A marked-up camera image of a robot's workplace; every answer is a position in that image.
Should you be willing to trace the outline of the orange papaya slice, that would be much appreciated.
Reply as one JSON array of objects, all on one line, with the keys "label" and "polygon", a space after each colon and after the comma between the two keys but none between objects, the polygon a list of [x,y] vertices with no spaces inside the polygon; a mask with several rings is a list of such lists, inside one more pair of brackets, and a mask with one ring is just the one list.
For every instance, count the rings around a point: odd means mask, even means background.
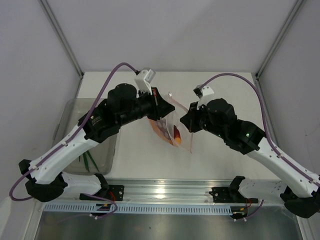
[{"label": "orange papaya slice", "polygon": [[163,141],[175,147],[179,147],[181,145],[182,138],[176,125],[169,123],[165,119],[157,121],[149,119],[148,121],[152,130]]}]

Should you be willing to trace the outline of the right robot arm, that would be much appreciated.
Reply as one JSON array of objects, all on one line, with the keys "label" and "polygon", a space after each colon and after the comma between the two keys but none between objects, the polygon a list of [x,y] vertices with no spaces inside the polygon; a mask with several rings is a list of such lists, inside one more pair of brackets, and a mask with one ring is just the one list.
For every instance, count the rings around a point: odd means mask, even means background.
[{"label": "right robot arm", "polygon": [[257,125],[238,119],[234,107],[224,99],[197,105],[191,103],[188,112],[180,118],[189,132],[206,131],[221,138],[230,149],[256,160],[280,179],[270,182],[236,176],[229,186],[211,189],[215,203],[251,200],[255,204],[266,200],[283,204],[291,213],[305,219],[319,212],[319,175],[305,169],[275,146]]}]

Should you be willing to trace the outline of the clear zip top bag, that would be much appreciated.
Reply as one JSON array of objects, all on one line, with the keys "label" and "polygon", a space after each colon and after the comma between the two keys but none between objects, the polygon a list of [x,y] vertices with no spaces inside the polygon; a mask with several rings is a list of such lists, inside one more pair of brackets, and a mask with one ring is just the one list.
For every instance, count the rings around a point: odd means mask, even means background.
[{"label": "clear zip top bag", "polygon": [[175,100],[170,92],[162,97],[173,105],[175,110],[160,120],[148,120],[154,133],[166,143],[192,153],[194,134],[180,122],[180,118],[188,112],[188,109]]}]

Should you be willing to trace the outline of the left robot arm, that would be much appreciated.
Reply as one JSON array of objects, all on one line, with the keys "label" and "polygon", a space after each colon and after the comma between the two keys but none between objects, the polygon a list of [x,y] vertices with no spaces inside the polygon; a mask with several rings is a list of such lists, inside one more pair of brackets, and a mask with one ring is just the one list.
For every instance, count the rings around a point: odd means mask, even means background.
[{"label": "left robot arm", "polygon": [[117,135],[122,126],[144,117],[157,121],[174,110],[156,87],[142,92],[131,84],[117,85],[46,155],[19,163],[21,173],[28,179],[27,193],[43,203],[74,195],[81,200],[105,199],[110,187],[101,173],[77,175],[64,169],[85,152]]}]

